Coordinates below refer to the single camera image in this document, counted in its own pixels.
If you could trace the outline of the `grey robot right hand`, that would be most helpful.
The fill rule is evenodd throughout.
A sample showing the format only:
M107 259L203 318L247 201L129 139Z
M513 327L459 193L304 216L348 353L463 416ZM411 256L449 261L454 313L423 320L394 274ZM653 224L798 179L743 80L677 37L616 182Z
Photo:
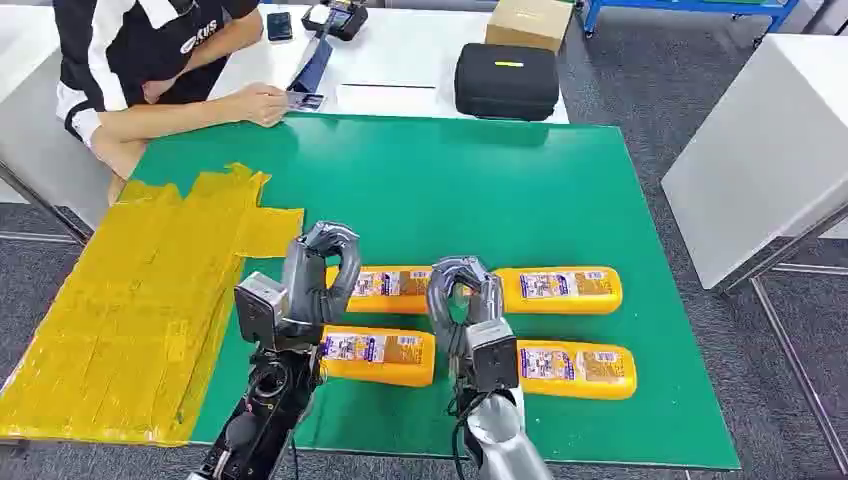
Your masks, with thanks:
M466 317L458 321L451 306L464 287L471 294ZM438 348L467 369L482 349L507 335L502 281L475 256L449 256L434 264L426 302Z

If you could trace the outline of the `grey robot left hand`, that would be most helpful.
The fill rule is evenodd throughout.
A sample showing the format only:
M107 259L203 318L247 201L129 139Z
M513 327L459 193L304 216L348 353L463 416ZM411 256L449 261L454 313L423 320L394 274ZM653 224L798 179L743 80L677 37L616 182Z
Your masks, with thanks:
M325 325L341 319L361 270L359 240L344 224L318 221L290 243L278 337L320 339Z

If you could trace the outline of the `person's right hand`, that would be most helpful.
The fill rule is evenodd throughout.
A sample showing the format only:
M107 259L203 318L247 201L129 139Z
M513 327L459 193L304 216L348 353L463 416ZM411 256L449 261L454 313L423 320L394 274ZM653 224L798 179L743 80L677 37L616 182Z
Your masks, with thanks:
M278 124L288 112L287 94L264 83L248 85L229 95L226 100L236 121L246 121L265 128Z

